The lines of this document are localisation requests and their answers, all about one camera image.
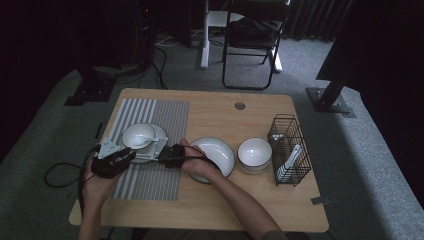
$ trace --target desk leg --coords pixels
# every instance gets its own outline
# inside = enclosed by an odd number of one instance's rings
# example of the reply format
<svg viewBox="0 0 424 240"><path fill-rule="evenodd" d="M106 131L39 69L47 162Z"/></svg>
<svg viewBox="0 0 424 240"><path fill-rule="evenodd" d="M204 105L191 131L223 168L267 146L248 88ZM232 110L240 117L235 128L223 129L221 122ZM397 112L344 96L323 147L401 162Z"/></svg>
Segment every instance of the desk leg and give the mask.
<svg viewBox="0 0 424 240"><path fill-rule="evenodd" d="M205 19L204 19L204 39L203 39L203 51L202 51L202 62L200 67L202 69L208 68L209 62L209 0L205 0Z"/></svg>
<svg viewBox="0 0 424 240"><path fill-rule="evenodd" d="M274 57L275 49L272 49L271 51L271 57ZM275 59L275 72L281 72L283 71L283 67L281 66L280 56L277 53L277 58Z"/></svg>

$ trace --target black chair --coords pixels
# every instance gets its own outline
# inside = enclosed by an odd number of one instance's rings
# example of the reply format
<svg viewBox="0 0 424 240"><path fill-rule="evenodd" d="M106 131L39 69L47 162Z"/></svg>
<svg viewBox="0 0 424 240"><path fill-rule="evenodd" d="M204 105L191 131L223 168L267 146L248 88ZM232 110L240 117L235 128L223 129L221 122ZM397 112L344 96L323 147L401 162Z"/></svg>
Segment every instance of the black chair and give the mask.
<svg viewBox="0 0 424 240"><path fill-rule="evenodd" d="M230 21L232 14L240 14L249 20L257 21L256 23L275 23L277 27L256 34L243 33L240 31L240 24L237 21ZM272 74L274 72L275 59L278 53L281 33L284 25L290 14L290 7L285 0L230 0L228 3L227 25L225 33L225 43L223 50L223 69L222 69L222 84L226 88L233 89L249 89L249 90L264 90L271 84ZM250 49L248 53L228 52L228 47ZM264 54L252 53L256 50L265 50ZM225 69L227 65L227 55L244 55L244 56L263 56L261 64L264 64L271 51L275 54L271 60L271 70L268 78L268 83L263 87L250 86L232 86L225 82Z"/></svg>

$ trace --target bowl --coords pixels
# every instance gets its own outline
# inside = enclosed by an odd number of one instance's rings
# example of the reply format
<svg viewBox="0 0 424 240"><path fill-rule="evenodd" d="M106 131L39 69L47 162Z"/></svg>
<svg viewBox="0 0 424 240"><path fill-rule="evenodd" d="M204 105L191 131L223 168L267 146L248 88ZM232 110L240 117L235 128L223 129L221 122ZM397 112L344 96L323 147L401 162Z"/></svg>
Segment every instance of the bowl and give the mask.
<svg viewBox="0 0 424 240"><path fill-rule="evenodd" d="M240 144L237 155L244 172L259 174L271 162L272 148L262 138L249 138Z"/></svg>
<svg viewBox="0 0 424 240"><path fill-rule="evenodd" d="M122 143L125 147L131 149L141 149L147 147L152 141L145 141L140 144L140 137L142 138L154 138L155 129L147 123L136 123L131 125L122 133Z"/></svg>
<svg viewBox="0 0 424 240"><path fill-rule="evenodd" d="M222 172L222 175L228 177L234 168L234 153L228 144L218 138L206 137L200 138L191 143L191 146L199 146L205 152L206 156L212 160ZM199 182L209 183L203 177L192 175Z"/></svg>

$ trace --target gray carpet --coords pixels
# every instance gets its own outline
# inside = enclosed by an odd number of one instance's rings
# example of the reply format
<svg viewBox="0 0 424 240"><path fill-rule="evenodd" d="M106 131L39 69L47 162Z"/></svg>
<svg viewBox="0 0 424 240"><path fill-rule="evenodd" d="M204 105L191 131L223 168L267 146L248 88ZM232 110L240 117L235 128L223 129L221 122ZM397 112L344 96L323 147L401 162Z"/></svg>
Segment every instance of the gray carpet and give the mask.
<svg viewBox="0 0 424 240"><path fill-rule="evenodd" d="M198 42L191 49L169 42L161 48L167 54L163 79L169 89L240 91L225 89L221 84L222 47L211 44L207 70L200 69ZM329 230L336 239L424 239L423 209L360 94L348 88L342 91L356 118L317 113L309 101L305 88L328 85L327 81L315 81L315 77L330 48L331 44L321 41L282 41L279 52L283 72L275 74L271 86L259 93L293 98L321 195L331 201L325 209ZM266 79L268 65L258 66L238 58L229 59L230 80L255 84L258 79ZM162 52L155 51L155 64L160 68L163 61ZM89 148L99 141L95 138L99 124L103 123L103 130L123 88L157 88L154 69L150 68L143 76L120 78L108 102L65 107L66 98L73 95L79 81L73 71L57 84L0 165L0 239L75 239L78 227L69 224L68 216L77 198L76 184L51 188L43 182L45 171L57 162L81 164ZM78 169L63 167L49 180L61 184L77 175ZM107 227L102 229L104 237L108 231ZM331 239L322 233L309 235L313 239ZM117 228L113 239L130 236L131 229Z"/></svg>

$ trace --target striped placemat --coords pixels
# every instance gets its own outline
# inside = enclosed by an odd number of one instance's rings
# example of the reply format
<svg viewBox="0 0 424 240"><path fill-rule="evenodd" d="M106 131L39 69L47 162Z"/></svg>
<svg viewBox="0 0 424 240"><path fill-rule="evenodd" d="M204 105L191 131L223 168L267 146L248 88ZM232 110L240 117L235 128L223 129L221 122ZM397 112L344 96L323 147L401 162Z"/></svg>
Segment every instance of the striped placemat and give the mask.
<svg viewBox="0 0 424 240"><path fill-rule="evenodd" d="M186 135L188 101L123 99L109 140L119 145L122 132L135 123L154 123L168 136L168 146ZM167 169L154 161L130 164L110 198L131 200L178 200L181 170Z"/></svg>

